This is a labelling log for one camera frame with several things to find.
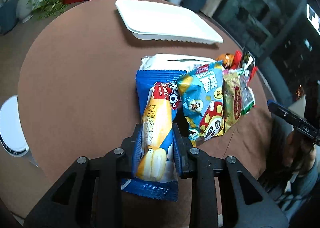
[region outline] french fries snack bag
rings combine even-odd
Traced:
[[[198,146],[223,135],[222,61],[200,66],[177,80],[189,139]]]
[[[225,131],[241,116],[240,77],[236,72],[223,75]]]
[[[172,120],[179,104],[176,84],[156,82],[142,115],[142,158],[136,176],[145,181],[173,180]]]

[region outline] brown table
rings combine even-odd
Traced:
[[[141,57],[173,53],[214,59],[239,49],[207,20],[222,36],[223,44],[139,40],[124,26],[115,1],[88,1],[60,15],[34,41],[21,68],[18,106],[22,129],[33,156],[52,182],[79,156],[101,157],[131,136],[140,122],[135,74]],[[250,85],[256,108],[225,135],[200,148],[219,158],[236,156],[257,178],[265,169],[271,117],[258,76]],[[153,209],[154,213],[161,211],[161,220],[154,227],[187,226],[191,180],[180,180],[178,203],[127,193],[123,200],[127,224],[148,227],[145,218],[137,218],[137,211]]]

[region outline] person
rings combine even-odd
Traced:
[[[299,153],[301,159],[293,169],[294,159]],[[317,200],[320,199],[315,145],[303,134],[293,130],[291,125],[276,117],[272,127],[267,168],[258,181],[285,214],[290,227],[305,224],[302,210],[310,213],[310,202],[319,205]],[[314,225],[308,227],[318,227],[319,223],[316,221]]]

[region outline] snack package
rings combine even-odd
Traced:
[[[136,176],[145,181],[166,183],[173,177],[172,120],[179,99],[176,86],[156,82],[150,89],[142,116],[142,146]]]
[[[144,56],[141,59],[139,70],[185,70],[190,72],[199,66],[213,62],[215,60],[208,57],[155,54],[154,56]]]
[[[139,70],[136,74],[136,86],[139,97],[140,115],[142,116],[148,103],[149,91],[155,82],[172,83],[176,86],[176,80],[184,75],[183,70]]]
[[[236,50],[235,56],[233,58],[232,65],[230,66],[230,69],[237,69],[241,62],[242,53],[239,50]]]
[[[181,76],[177,85],[192,145],[223,135],[222,61]]]
[[[252,90],[247,86],[248,79],[240,75],[240,93],[241,93],[241,115],[245,115],[254,105],[254,96]]]
[[[237,75],[245,75],[245,70],[243,68],[238,69],[225,69],[223,72],[223,75],[228,75],[231,73],[237,73]]]
[[[248,76],[248,82],[250,82],[250,80],[253,78],[256,71],[258,70],[258,67],[255,65],[254,56],[246,47],[243,50],[240,65],[245,70],[245,75]]]
[[[221,60],[223,67],[228,69],[232,65],[234,57],[235,57],[234,55],[229,53],[221,54],[220,56],[217,57],[217,61]]]
[[[123,191],[160,200],[178,200],[178,181],[172,161],[172,131],[168,132],[168,129],[171,128],[171,121],[176,116],[178,105],[181,104],[175,80],[185,73],[186,71],[179,70],[137,71],[136,85],[143,128],[140,129],[135,143],[132,172],[143,179],[154,181],[145,181],[138,177],[123,179]],[[166,94],[168,93],[166,99],[155,99],[154,95],[157,97],[157,94],[158,97],[162,97],[164,89]],[[151,126],[155,124],[157,129],[153,131]],[[148,143],[152,145],[153,152],[149,152]]]
[[[241,116],[240,77],[236,72],[223,75],[224,80],[224,123],[225,132]]]

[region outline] cartoon character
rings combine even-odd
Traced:
[[[196,129],[190,129],[190,137],[192,138],[192,139],[194,139],[194,138],[197,138],[197,136],[198,136],[198,131],[196,130]]]
[[[211,101],[207,111],[200,121],[200,130],[204,135],[204,140],[214,137],[221,129],[223,121],[222,102]]]
[[[178,91],[178,86],[176,83],[170,83],[168,85],[168,94],[169,94],[169,101],[173,110],[178,108],[180,102],[180,95]]]

